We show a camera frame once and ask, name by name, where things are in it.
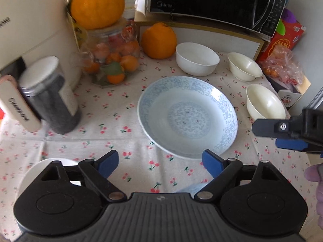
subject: midea logo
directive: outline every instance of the midea logo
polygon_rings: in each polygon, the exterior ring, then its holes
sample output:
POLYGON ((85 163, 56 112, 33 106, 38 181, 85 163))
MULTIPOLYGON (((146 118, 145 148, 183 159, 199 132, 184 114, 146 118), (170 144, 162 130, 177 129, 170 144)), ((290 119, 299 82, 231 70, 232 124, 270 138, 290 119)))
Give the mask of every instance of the midea logo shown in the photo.
POLYGON ((163 3, 162 1, 157 2, 157 7, 167 7, 167 8, 173 8, 173 5, 170 3, 163 3))
POLYGON ((4 25, 6 25, 7 23, 11 22, 10 18, 7 17, 5 19, 3 19, 1 22, 0 22, 0 28, 2 28, 4 25))

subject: orange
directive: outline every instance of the orange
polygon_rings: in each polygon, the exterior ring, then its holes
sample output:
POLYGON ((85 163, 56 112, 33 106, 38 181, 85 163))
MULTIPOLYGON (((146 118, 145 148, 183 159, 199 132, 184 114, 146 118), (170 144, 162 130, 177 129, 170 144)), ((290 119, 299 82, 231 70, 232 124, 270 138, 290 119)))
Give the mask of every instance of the orange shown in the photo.
POLYGON ((113 25, 122 16, 124 0, 72 0, 71 15, 85 29, 113 25))
POLYGON ((111 64, 113 61, 114 62, 120 62, 121 56, 117 52, 113 52, 109 54, 109 56, 106 58, 105 63, 106 64, 111 64))
POLYGON ((122 56, 120 64, 128 72, 134 72, 139 67, 138 59, 133 55, 122 56))
POLYGON ((121 55, 136 54, 139 57, 140 46, 137 40, 123 44, 116 49, 121 55))
POLYGON ((95 58, 105 59, 110 54, 110 49, 105 43, 98 43, 93 50, 93 54, 95 58))
POLYGON ((159 22, 144 31, 141 46, 151 58, 165 59, 176 50, 177 38, 171 27, 159 22))
POLYGON ((118 75, 107 75, 107 80, 111 84, 119 84, 121 83, 125 78, 125 74, 121 73, 118 75))
POLYGON ((96 74, 100 70, 100 64, 99 63, 92 63, 91 66, 84 67, 84 71, 89 74, 96 74))
POLYGON ((265 75, 270 75, 271 74, 271 69, 269 68, 269 66, 263 67, 263 73, 265 75))
POLYGON ((277 70, 275 70, 275 69, 271 69, 271 70, 270 70, 270 76, 271 76, 271 77, 278 77, 279 75, 278 75, 277 70))

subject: white wall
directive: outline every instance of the white wall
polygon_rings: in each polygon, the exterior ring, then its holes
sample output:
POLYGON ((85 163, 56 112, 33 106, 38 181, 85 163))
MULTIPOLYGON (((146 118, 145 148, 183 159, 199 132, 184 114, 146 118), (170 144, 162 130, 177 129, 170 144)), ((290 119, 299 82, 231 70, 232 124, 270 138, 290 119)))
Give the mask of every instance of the white wall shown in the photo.
POLYGON ((299 115, 323 87, 323 0, 290 0, 288 9, 307 27, 293 49, 311 82, 308 90, 289 110, 291 115, 299 115))

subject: wooden shelf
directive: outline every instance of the wooden shelf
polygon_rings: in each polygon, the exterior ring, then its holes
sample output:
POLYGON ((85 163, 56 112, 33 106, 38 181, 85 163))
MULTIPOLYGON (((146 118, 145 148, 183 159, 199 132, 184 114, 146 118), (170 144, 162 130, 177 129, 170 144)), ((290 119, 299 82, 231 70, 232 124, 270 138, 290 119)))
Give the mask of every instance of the wooden shelf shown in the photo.
POLYGON ((204 30, 239 37, 260 43, 259 52, 264 44, 264 41, 251 31, 209 19, 178 15, 173 16, 173 19, 171 19, 171 16, 169 14, 147 13, 147 15, 145 16, 143 13, 136 11, 134 20, 139 27, 151 26, 156 22, 164 22, 171 27, 204 30))

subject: canister lid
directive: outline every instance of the canister lid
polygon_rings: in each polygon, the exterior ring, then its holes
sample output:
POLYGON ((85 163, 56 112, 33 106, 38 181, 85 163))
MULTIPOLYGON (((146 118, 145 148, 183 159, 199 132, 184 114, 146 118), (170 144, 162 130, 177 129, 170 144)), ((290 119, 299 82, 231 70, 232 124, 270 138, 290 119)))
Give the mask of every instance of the canister lid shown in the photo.
POLYGON ((47 79, 58 67, 59 59, 56 56, 46 56, 28 67, 19 79, 19 87, 29 89, 47 79))
POLYGON ((112 26, 100 28, 100 29, 93 29, 88 30, 88 35, 90 36, 100 36, 103 34, 110 34, 119 30, 122 30, 128 23, 128 20, 124 17, 121 17, 116 23, 114 23, 112 26))

